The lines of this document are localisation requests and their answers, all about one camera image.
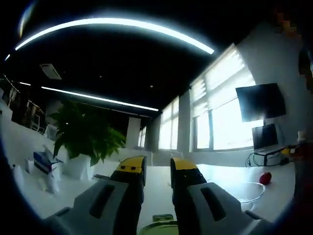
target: black ceiling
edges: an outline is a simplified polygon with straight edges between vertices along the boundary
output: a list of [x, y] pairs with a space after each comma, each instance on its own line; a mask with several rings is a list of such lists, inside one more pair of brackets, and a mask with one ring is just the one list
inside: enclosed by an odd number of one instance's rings
[[[2, 7], [1, 69], [10, 80], [85, 93], [163, 109], [231, 43], [241, 41], [264, 17], [259, 3], [158, 4], [141, 1], [38, 1], [19, 38], [19, 21], [29, 4]], [[73, 20], [117, 17], [148, 21], [191, 36], [215, 52], [158, 33], [112, 25], [82, 25], [40, 37], [18, 51], [33, 34]], [[62, 81], [48, 79], [39, 64], [52, 63]], [[97, 105], [108, 106], [97, 101]], [[137, 108], [113, 107], [135, 113]], [[152, 116], [153, 111], [146, 111]]]

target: air vent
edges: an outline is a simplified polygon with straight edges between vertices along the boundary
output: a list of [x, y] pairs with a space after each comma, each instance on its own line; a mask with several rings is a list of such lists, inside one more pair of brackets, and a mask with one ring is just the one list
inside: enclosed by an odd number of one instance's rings
[[45, 75], [47, 75], [48, 78], [62, 80], [52, 64], [41, 64], [40, 68], [44, 71]]

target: tissue box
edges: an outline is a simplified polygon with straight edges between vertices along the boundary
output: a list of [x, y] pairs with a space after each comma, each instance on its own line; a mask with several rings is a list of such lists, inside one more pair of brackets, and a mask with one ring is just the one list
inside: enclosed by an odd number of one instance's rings
[[53, 169], [52, 165], [57, 163], [62, 163], [62, 161], [55, 158], [52, 162], [45, 152], [34, 152], [34, 166], [45, 174], [48, 174]]

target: white flower pot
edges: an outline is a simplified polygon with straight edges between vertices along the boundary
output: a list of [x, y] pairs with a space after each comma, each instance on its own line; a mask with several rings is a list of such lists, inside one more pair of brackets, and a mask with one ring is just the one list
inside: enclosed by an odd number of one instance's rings
[[77, 158], [68, 159], [65, 172], [74, 179], [91, 180], [94, 166], [90, 166], [89, 156], [80, 154]]

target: laptop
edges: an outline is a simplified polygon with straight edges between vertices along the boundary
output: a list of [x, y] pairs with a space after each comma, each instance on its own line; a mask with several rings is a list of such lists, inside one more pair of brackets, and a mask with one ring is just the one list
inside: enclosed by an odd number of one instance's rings
[[278, 144], [275, 124], [252, 129], [254, 153], [261, 156], [275, 154], [284, 149]]

